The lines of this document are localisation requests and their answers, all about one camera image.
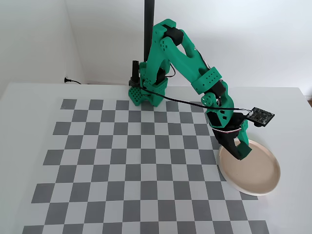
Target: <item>checkerboard mat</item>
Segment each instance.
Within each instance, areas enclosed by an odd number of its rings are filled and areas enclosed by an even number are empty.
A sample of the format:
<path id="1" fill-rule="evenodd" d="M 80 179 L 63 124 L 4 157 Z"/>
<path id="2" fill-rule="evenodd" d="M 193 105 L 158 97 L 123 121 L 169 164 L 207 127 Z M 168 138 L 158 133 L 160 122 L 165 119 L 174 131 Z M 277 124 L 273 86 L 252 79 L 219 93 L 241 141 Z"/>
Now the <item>checkerboard mat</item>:
<path id="1" fill-rule="evenodd" d="M 202 108 L 64 99 L 22 234 L 268 234 Z"/>

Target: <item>black pole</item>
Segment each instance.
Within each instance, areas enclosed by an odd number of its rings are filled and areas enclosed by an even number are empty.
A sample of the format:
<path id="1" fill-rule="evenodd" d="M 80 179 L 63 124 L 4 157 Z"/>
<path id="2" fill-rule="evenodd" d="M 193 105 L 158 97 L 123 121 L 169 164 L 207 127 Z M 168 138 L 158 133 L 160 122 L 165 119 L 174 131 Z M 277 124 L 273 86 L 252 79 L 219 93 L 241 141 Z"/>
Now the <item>black pole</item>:
<path id="1" fill-rule="evenodd" d="M 155 0 L 144 0 L 144 62 L 147 61 L 152 45 Z"/>

